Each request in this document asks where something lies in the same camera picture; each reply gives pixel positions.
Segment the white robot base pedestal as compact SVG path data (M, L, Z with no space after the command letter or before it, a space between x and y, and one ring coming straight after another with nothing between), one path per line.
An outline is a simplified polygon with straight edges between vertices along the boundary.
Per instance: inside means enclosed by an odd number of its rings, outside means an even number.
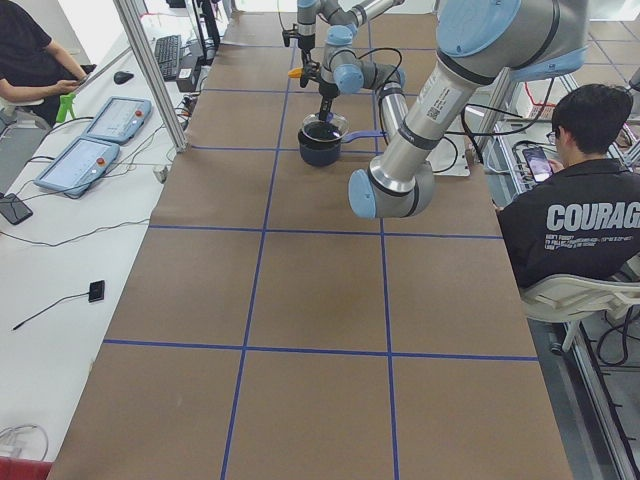
M468 100L463 113L471 132L486 133L488 128L482 127L486 115L495 114L501 119L502 113L490 110L492 95L498 81L489 86L482 86ZM460 114L456 114L453 122L446 129L444 138L434 151L429 154L428 161L435 175L466 177L470 175L470 167L475 162L475 149L466 136L461 124Z

